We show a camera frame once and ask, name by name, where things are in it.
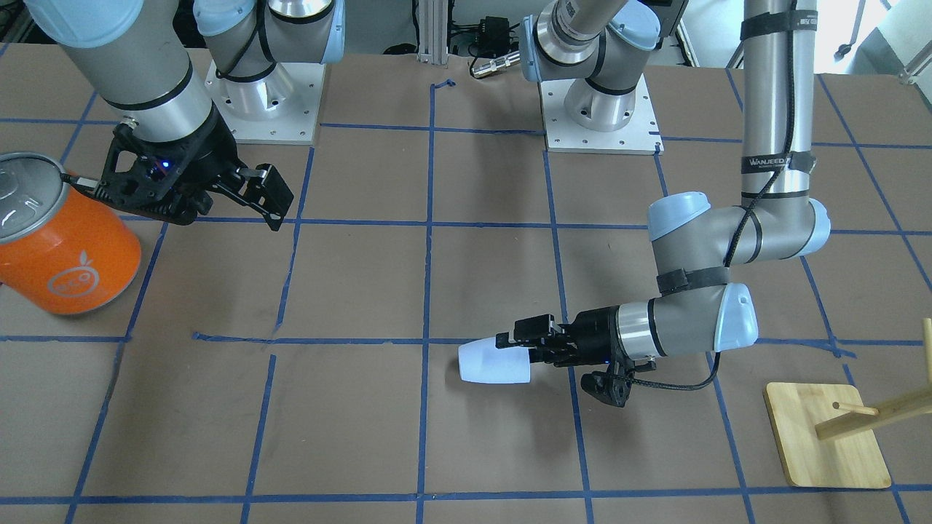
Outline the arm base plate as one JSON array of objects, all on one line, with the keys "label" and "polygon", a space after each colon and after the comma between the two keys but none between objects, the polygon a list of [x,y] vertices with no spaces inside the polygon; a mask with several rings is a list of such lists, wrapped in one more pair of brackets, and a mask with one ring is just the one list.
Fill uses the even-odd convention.
[{"label": "arm base plate", "polygon": [[240,145],[312,146],[327,66],[280,63],[269,76],[234,82],[216,76],[211,63],[205,87]]},{"label": "arm base plate", "polygon": [[665,152],[645,76],[633,92],[597,92],[584,79],[539,83],[547,149],[583,154]]}]

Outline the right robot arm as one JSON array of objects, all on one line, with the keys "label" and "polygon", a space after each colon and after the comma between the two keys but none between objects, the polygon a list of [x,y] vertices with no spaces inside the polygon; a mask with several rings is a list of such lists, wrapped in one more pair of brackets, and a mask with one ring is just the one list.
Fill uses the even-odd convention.
[{"label": "right robot arm", "polygon": [[[119,117],[100,178],[58,179],[116,211],[186,226],[213,194],[279,230],[293,192],[271,164],[237,155],[221,100],[197,79],[173,27],[176,1],[28,1],[33,21],[59,44]],[[196,1],[193,16],[214,77],[240,116],[259,90],[267,116],[293,102],[286,63],[327,64],[345,49],[343,1]]]}]

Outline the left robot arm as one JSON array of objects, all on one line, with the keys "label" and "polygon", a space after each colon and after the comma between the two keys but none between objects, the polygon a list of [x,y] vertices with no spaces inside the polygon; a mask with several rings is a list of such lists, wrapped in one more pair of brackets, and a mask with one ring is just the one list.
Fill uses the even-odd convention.
[{"label": "left robot arm", "polygon": [[753,302],[743,283],[731,281],[732,266],[798,258],[829,238],[826,208],[809,195],[817,30],[816,1],[743,4],[741,202],[715,208],[692,191],[649,206],[659,296],[580,312],[571,324],[549,314],[522,319],[512,333],[485,339],[477,354],[520,368],[626,366],[752,345]]}]

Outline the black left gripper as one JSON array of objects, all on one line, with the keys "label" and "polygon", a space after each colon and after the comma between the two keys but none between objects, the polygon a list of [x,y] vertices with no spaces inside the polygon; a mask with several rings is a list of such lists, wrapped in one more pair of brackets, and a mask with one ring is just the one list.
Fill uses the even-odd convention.
[{"label": "black left gripper", "polygon": [[545,313],[517,319],[512,332],[496,334],[496,348],[527,347],[530,362],[553,366],[609,364],[620,349],[619,306],[581,311],[571,324]]}]

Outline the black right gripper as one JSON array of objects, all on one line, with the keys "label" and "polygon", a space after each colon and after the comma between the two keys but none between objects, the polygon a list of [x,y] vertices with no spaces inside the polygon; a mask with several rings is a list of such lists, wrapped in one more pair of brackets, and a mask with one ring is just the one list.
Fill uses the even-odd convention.
[{"label": "black right gripper", "polygon": [[292,190],[272,164],[242,168],[233,133],[220,113],[210,113],[189,136],[158,142],[157,149],[161,158],[187,162],[172,190],[181,195],[181,211],[209,212],[212,191],[256,211],[271,230],[280,230],[293,202]]}]

